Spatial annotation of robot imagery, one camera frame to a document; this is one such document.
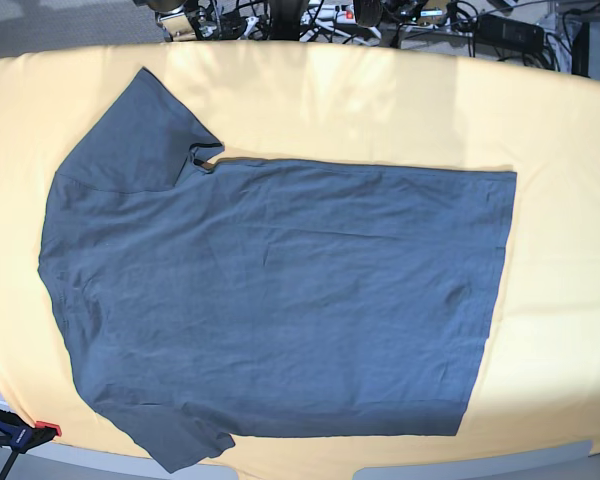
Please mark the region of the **grey-blue T-shirt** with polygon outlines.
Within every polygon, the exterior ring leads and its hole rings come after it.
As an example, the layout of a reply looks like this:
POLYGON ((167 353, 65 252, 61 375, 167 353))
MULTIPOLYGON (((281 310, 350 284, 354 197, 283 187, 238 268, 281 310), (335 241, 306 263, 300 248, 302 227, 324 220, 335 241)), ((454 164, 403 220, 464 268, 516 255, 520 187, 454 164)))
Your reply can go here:
POLYGON ((453 436, 516 176, 224 147, 139 71, 54 175, 39 275, 74 385, 175 472, 235 436, 453 436))

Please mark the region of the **black power adapter box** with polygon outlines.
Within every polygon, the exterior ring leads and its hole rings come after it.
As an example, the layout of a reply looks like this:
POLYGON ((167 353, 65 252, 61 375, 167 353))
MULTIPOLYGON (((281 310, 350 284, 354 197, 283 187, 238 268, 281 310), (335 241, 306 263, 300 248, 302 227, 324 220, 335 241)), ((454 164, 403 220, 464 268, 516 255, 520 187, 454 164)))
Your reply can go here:
POLYGON ((480 17, 475 32, 478 43, 521 53, 540 53, 544 35, 540 26, 492 14, 480 17))

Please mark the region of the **white power strip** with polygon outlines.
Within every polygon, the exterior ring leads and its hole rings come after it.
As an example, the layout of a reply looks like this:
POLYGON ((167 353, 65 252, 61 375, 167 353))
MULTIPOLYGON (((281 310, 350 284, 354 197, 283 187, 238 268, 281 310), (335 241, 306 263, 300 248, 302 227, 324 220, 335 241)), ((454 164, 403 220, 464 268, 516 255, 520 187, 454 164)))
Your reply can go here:
POLYGON ((300 23, 308 26, 316 16, 316 21, 332 22, 335 24, 355 25, 354 8, 352 4, 327 4, 310 2, 302 14, 300 23))

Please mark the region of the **blue and red clamp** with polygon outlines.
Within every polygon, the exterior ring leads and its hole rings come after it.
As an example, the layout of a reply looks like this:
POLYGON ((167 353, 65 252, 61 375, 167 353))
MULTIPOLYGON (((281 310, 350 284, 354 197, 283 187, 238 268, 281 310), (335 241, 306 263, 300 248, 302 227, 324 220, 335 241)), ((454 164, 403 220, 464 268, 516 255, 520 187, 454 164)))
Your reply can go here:
POLYGON ((0 480, 7 478, 19 456, 61 436, 59 425, 37 421, 31 426, 17 414, 0 409, 0 448, 10 450, 0 471, 0 480))

